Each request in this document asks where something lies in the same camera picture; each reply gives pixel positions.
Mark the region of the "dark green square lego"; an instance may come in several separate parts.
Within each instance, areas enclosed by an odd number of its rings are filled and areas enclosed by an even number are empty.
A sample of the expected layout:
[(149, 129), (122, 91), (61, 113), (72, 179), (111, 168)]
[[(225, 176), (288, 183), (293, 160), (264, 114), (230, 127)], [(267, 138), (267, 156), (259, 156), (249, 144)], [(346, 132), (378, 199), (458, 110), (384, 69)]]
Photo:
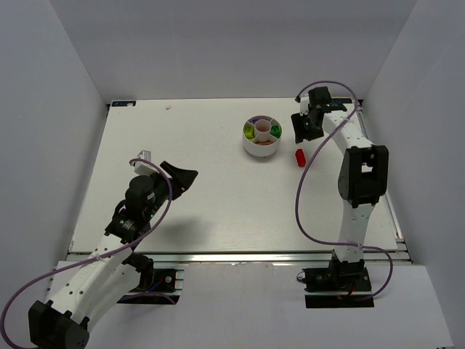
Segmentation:
[(281, 133), (281, 129), (280, 129), (280, 127), (278, 125), (272, 125), (272, 127), (271, 127), (270, 133), (272, 134), (272, 133), (275, 133), (275, 132)]

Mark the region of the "lime green sloped lego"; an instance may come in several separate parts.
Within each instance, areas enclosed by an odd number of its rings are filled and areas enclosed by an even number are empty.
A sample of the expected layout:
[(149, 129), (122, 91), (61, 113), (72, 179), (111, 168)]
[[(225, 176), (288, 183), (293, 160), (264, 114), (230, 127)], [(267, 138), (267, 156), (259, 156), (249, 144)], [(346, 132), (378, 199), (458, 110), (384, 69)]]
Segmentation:
[(254, 136), (254, 126), (245, 125), (243, 128), (244, 135), (253, 135)]

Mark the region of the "purple lego assembly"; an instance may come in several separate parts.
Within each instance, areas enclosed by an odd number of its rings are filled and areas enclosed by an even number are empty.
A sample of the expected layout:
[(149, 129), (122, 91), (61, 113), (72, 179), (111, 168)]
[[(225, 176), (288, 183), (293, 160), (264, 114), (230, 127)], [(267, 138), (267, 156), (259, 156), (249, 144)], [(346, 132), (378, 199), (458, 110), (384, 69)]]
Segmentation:
[(249, 121), (250, 121), (252, 124), (255, 124), (256, 122), (258, 122), (258, 121), (261, 120), (261, 119), (262, 119), (261, 117), (256, 116), (256, 117), (251, 118)]

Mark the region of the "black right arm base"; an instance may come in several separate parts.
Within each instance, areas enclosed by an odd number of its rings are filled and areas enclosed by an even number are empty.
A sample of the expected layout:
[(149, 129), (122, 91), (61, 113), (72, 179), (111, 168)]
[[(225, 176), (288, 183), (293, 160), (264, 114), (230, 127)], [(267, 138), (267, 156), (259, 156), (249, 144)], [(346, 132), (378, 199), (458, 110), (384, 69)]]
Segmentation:
[(332, 257), (327, 267), (305, 268), (296, 275), (304, 285), (308, 309), (372, 308), (371, 280), (365, 262), (340, 262)]

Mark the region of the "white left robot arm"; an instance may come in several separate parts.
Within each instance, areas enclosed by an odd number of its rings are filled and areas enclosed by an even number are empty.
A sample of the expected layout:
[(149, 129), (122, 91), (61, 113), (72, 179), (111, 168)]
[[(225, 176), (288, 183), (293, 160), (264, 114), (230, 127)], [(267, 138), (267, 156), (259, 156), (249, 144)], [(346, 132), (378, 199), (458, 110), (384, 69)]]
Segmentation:
[(131, 291), (148, 292), (155, 280), (153, 260), (135, 251), (154, 229), (151, 220), (194, 183), (198, 171), (164, 161), (131, 162), (137, 176), (115, 208), (97, 248), (46, 302), (28, 311), (31, 342), (38, 348), (85, 348), (90, 331)]

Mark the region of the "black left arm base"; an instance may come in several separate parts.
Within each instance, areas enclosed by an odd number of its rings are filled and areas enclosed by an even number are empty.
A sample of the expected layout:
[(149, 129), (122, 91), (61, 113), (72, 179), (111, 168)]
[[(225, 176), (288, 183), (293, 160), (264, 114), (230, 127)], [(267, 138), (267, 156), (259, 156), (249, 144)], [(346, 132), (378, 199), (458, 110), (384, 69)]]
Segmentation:
[(142, 254), (132, 253), (123, 264), (135, 267), (139, 283), (118, 304), (176, 305), (183, 288), (185, 271), (163, 267)]

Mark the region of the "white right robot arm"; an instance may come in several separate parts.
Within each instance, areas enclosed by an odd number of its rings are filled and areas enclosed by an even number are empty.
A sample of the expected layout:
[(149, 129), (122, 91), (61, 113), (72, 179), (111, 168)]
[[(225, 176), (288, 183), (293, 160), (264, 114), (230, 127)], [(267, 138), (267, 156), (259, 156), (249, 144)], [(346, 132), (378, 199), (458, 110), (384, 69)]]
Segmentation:
[(337, 180), (343, 201), (343, 216), (337, 242), (319, 243), (333, 246), (340, 263), (355, 264), (363, 260), (368, 221), (379, 199), (387, 191), (389, 151), (375, 145), (353, 124), (357, 98), (350, 110), (335, 101), (326, 86), (313, 83), (298, 92), (295, 101), (300, 111), (291, 115), (295, 143), (322, 139), (304, 173), (308, 173), (316, 155), (329, 141), (334, 141), (343, 155)]

